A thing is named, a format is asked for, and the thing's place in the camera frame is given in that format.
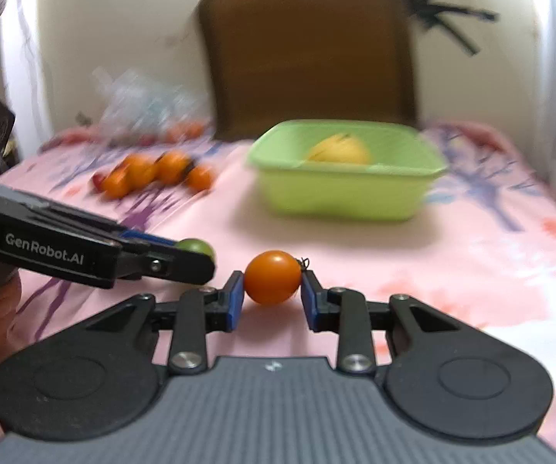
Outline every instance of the green plastic basket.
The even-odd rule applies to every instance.
[[[358,137],[373,165],[304,160],[308,151],[338,133]],[[404,125],[340,120],[291,120],[252,145],[249,164],[277,212],[362,220],[406,220],[443,174],[439,153]]]

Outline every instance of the white wall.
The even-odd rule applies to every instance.
[[[48,101],[54,128],[78,111],[97,117],[102,104],[91,72],[129,67],[172,83],[207,89],[192,12],[198,0],[39,0],[42,52],[52,74]],[[499,12],[497,24],[452,21],[483,51],[475,58],[438,30],[414,24],[414,56],[422,117],[489,122],[526,148],[534,124],[537,19],[533,0],[445,0]]]
[[[14,137],[20,157],[25,158],[53,136],[44,96],[48,75],[39,51],[37,0],[7,0],[0,28],[7,98],[16,114]]]

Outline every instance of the plastic bag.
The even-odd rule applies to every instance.
[[[128,70],[113,80],[94,71],[98,92],[107,102],[100,131],[111,145],[149,146],[211,136],[205,97],[169,87]]]

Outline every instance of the gray textured surface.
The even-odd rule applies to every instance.
[[[397,418],[370,380],[336,374],[324,358],[221,358],[204,375],[171,381],[114,434],[73,444],[8,435],[5,463],[556,464],[556,456],[534,437],[496,447],[435,440]]]

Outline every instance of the green cherry tomato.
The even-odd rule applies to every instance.
[[[202,253],[208,255],[215,263],[215,251],[211,245],[200,239],[183,239],[175,244],[177,249],[183,249],[183,251],[192,251],[194,253]]]

